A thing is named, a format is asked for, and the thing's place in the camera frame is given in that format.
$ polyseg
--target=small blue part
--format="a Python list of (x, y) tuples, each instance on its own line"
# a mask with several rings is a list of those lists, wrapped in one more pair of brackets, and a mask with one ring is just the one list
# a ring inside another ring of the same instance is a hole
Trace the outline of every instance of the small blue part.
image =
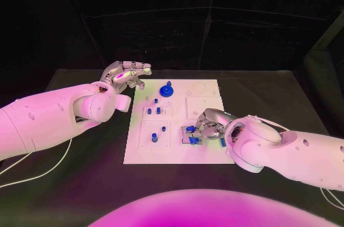
[(221, 140), (222, 147), (225, 147), (225, 140), (223, 140), (223, 138), (221, 138), (219, 140)]
[(151, 134), (151, 142), (153, 142), (153, 143), (157, 142), (157, 136), (156, 136), (156, 133)]
[(171, 88), (171, 84), (170, 84), (170, 81), (167, 81), (167, 85), (164, 85), (161, 88), (160, 88), (160, 95), (163, 97), (170, 97), (173, 95), (173, 88)]
[(186, 130), (186, 132), (187, 132), (187, 131), (192, 131), (192, 132), (195, 132), (195, 126), (189, 126), (189, 127), (186, 127), (186, 129), (184, 129), (184, 130)]
[(189, 144), (193, 145), (199, 142), (199, 138), (187, 137)]

